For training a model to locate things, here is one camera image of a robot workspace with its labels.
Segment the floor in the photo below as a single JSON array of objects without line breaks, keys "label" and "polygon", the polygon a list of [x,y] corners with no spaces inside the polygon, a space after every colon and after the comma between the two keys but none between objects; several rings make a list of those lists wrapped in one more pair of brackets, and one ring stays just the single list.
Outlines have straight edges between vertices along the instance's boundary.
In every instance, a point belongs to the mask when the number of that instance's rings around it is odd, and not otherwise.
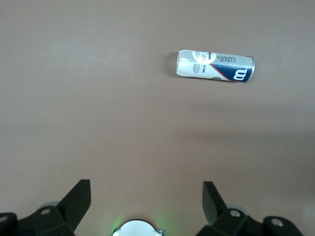
[{"label": "floor", "polygon": [[[0,212],[90,179],[78,236],[207,223],[203,181],[315,232],[315,2],[0,2]],[[180,77],[182,49],[252,56],[246,83]]]}]

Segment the wilson logo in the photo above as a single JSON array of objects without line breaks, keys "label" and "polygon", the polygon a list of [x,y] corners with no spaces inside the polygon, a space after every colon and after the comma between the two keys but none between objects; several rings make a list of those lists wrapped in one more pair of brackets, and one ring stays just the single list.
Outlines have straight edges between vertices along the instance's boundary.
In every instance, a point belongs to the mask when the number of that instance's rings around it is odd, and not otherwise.
[{"label": "wilson logo", "polygon": [[247,69],[246,70],[237,70],[235,72],[235,75],[234,75],[233,79],[241,81],[241,80],[243,80],[245,78],[246,73],[247,73]]},{"label": "wilson logo", "polygon": [[232,57],[217,56],[217,59],[219,59],[220,61],[227,61],[227,62],[236,63],[236,59],[232,58]]}]

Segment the blue label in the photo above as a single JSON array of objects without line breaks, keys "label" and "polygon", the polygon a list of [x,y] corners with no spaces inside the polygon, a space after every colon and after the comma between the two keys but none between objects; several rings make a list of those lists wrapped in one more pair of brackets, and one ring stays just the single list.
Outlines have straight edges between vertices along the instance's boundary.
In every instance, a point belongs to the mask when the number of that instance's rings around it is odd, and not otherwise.
[{"label": "blue label", "polygon": [[236,82],[246,82],[252,74],[251,67],[234,67],[222,64],[211,64],[211,66],[226,79]]}]

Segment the black plastic part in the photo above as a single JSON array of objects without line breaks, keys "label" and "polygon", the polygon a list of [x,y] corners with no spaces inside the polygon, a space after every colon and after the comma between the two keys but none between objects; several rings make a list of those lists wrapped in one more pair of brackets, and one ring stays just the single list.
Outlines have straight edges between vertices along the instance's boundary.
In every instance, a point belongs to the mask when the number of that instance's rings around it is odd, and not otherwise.
[{"label": "black plastic part", "polygon": [[18,220],[14,213],[1,213],[0,236],[74,236],[91,205],[89,180],[80,180],[57,206],[46,206]]},{"label": "black plastic part", "polygon": [[[287,219],[268,216],[261,224],[238,209],[227,208],[212,182],[203,183],[202,206],[209,225],[197,236],[303,236]],[[274,224],[273,219],[281,223]]]},{"label": "black plastic part", "polygon": [[225,202],[212,182],[203,182],[202,208],[209,225],[227,209]]},{"label": "black plastic part", "polygon": [[9,232],[12,230],[12,226],[14,226],[17,222],[16,214],[8,212],[8,213],[0,213],[0,232]]},{"label": "black plastic part", "polygon": [[[283,226],[277,226],[272,223],[273,219],[278,219],[283,223]],[[271,232],[273,236],[303,236],[298,228],[289,220],[278,217],[268,216],[264,219],[263,225],[266,228],[266,232]]]},{"label": "black plastic part", "polygon": [[[232,216],[231,212],[238,212],[238,216]],[[246,215],[237,209],[225,210],[216,222],[212,225],[213,228],[220,230],[230,236],[240,236],[245,233],[245,226],[247,223]]]},{"label": "black plastic part", "polygon": [[57,208],[65,222],[73,229],[78,227],[91,205],[91,184],[89,180],[80,180],[73,189],[59,202]]}]

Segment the white can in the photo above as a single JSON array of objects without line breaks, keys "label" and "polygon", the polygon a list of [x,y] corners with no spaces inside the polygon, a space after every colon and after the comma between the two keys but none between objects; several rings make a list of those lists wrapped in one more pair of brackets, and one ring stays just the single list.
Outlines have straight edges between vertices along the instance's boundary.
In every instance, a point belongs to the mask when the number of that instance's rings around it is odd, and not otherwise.
[{"label": "white can", "polygon": [[247,82],[254,72],[252,57],[181,50],[177,57],[177,74],[185,77]]}]

